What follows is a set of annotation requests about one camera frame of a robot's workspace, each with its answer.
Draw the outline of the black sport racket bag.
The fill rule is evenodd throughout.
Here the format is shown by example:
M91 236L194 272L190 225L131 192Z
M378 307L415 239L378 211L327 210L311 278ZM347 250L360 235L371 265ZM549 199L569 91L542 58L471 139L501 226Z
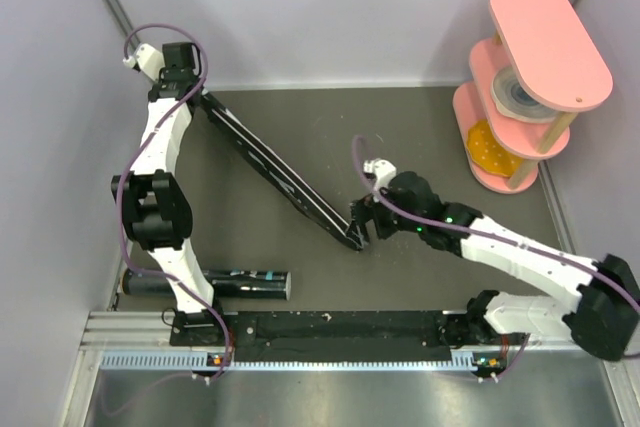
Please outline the black sport racket bag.
M208 120L239 155L307 219L343 246L362 251L368 244L366 230L345 219L267 144L245 127L211 92L200 106Z

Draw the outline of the black shuttlecock tube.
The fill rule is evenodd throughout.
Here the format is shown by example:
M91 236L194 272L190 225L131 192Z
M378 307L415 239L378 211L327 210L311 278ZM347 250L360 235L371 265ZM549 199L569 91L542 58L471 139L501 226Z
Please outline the black shuttlecock tube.
M204 278L214 287L218 297L233 299L289 300L290 272L247 270L204 270ZM164 278L136 274L127 269L120 291L125 295L171 298L173 290Z

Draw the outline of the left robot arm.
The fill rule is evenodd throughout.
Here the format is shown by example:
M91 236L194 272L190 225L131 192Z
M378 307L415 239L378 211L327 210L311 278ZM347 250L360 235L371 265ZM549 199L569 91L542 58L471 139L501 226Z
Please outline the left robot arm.
M123 173L113 178L112 193L127 241L157 265L150 269L129 263L127 270L173 293L174 334L216 343L228 336L227 321L196 258L192 209L175 178L192 106L202 93L204 56L193 42L169 43L161 49L142 44L125 63L145 74L152 85L140 145Z

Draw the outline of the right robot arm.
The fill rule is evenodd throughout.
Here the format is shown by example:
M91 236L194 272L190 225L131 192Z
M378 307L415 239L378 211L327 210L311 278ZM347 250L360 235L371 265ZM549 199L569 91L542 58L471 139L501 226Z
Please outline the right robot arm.
M358 234L373 222L379 239L416 234L429 247L495 268L539 290L516 296L485 290L466 307L467 331L487 343L499 334L573 341L606 360L630 358L639 325L639 285L629 264L572 255L529 239L465 204L443 202L413 171L397 172L384 159L364 163L367 196L352 205Z

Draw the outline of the yellow dotted plate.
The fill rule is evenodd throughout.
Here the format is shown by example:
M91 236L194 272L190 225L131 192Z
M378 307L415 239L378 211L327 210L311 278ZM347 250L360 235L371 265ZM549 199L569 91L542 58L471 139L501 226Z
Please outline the yellow dotted plate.
M472 162L483 171L504 178L510 178L522 163L522 158L507 151L494 138L486 119L469 129L466 150Z

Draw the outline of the tape roll on shelf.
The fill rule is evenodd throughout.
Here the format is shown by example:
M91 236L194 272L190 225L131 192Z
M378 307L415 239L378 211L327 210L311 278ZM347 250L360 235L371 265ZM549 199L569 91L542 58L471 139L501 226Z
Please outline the tape roll on shelf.
M556 112L531 97L519 83L511 66L496 73L491 84L491 95L498 112L508 118L526 123L551 122Z

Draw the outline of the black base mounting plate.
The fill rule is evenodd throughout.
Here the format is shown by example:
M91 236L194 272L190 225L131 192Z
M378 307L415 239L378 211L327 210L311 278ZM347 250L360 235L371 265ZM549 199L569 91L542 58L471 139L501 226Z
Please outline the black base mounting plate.
M448 361L499 346L481 320L443 311L244 311L223 317L238 362Z

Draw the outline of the pink three-tier shelf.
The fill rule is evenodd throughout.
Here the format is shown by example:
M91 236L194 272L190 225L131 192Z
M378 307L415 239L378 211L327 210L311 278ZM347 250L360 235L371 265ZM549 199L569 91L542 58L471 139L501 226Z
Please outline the pink three-tier shelf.
M534 183L541 162L567 147L573 121L608 99L613 77L569 0L489 0L489 12L495 33L472 47L472 79L456 89L453 109L476 180L492 191L516 194ZM551 122L526 123L498 112L491 84L507 66L531 97L556 112ZM522 158L510 178L483 171L466 150L469 129L483 119L494 138Z

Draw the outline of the aluminium frame rail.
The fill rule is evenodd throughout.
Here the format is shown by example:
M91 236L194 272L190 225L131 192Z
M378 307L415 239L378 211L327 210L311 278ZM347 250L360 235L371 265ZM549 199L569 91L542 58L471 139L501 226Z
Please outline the aluminium frame rail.
M80 348L104 370L440 371L482 382L515 366L524 338L479 331L447 311L245 311L221 327L167 309L92 313Z

